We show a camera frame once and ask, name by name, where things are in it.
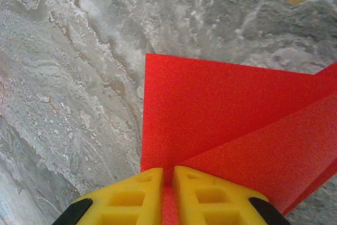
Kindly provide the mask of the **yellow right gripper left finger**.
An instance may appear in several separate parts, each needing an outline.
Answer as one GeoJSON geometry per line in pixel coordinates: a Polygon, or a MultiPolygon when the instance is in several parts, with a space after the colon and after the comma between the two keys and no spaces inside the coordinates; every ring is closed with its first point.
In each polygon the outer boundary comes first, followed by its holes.
{"type": "Polygon", "coordinates": [[[85,194],[52,225],[162,225],[163,169],[153,168],[85,194]]]}

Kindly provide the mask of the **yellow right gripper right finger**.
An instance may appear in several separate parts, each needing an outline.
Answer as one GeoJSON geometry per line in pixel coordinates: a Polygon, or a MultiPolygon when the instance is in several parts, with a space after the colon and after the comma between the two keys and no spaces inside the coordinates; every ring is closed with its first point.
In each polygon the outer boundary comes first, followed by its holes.
{"type": "Polygon", "coordinates": [[[263,194],[184,166],[172,181],[179,225],[291,225],[263,194]]]}

